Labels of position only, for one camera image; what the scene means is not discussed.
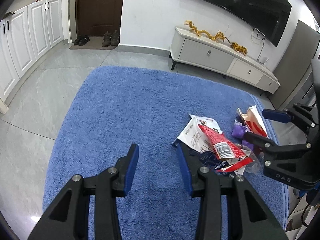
blue rug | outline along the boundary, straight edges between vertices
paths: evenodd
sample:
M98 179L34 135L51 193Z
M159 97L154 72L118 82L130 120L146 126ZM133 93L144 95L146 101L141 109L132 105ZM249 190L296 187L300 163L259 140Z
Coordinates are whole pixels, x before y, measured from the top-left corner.
M227 138L236 109L259 100L247 92L182 74L129 67L100 67L79 89L55 141L47 170L43 210L74 174L96 175L139 144L140 157L132 189L117 199L122 238L194 239L199 198L184 189L176 149L171 145L190 114L212 117ZM276 140L269 121L268 135ZM262 175L245 173L284 227L287 186ZM89 239L94 239L91 198ZM227 239L227 208L222 198L222 239Z

golden dragon figurine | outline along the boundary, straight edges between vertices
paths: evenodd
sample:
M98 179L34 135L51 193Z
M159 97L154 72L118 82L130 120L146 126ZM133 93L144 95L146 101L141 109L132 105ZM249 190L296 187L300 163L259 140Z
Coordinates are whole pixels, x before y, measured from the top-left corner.
M233 48L236 52L241 52L243 55L247 56L248 49L244 46L240 46L236 42L229 42L231 43L230 47Z
M205 31L205 30L198 31L197 27L193 25L192 21L185 21L184 25L189 25L189 27L191 29L190 31L195 32L198 35L198 37L201 36L201 33L205 33L210 40L213 40L213 41L215 40L214 37L212 37L211 34L208 33L207 31Z
M224 33L222 33L220 30L217 32L215 36L212 36L205 30L198 31L197 27L193 25L192 21L185 21L184 24L189 25L190 31L195 32L196 35L198 35L198 37L201 36L201 33L205 33L210 40L215 42L218 42L218 40L222 40L224 42L224 40L227 39L227 41L231 44L230 47L233 48L236 52L240 52L245 56L248 53L248 49L246 47L240 46L236 42L230 42L229 39L226 36L224 36Z

drawer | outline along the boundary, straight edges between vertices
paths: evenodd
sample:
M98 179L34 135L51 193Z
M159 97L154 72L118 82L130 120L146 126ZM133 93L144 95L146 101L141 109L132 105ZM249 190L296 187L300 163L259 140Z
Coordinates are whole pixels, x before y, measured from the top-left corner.
M258 88L269 91L272 94L278 89L279 86L280 85L277 82L273 81L266 75L263 75L260 81L257 83Z
M236 60L229 74L244 79L254 85L256 85L262 78L263 74L255 67L242 62L241 60Z
M226 72L234 56L208 45L185 39L179 59Z

black shoe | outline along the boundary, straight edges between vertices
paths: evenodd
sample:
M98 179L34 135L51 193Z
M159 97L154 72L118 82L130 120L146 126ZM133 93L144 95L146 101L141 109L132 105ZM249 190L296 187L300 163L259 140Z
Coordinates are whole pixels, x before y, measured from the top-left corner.
M110 39L111 39L111 33L105 33L105 35L103 35L103 41L102 41L102 46L103 47L107 47L110 46Z
M79 41L81 40L81 38L82 38L82 36L79 35L79 36L77 37L77 39L73 42L73 45L79 45Z
M113 33L111 36L111 46L118 46L120 43L120 33Z
M79 46L83 46L87 44L87 42L90 40L88 35L82 36L81 40L79 41Z

tv stand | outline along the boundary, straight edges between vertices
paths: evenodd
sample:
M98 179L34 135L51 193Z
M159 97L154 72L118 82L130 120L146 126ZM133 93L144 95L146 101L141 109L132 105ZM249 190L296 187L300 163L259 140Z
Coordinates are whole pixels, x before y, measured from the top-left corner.
M253 58L180 27L175 27L169 58L172 59L171 70L174 70L176 63L194 65L233 77L272 94L280 86L273 73Z

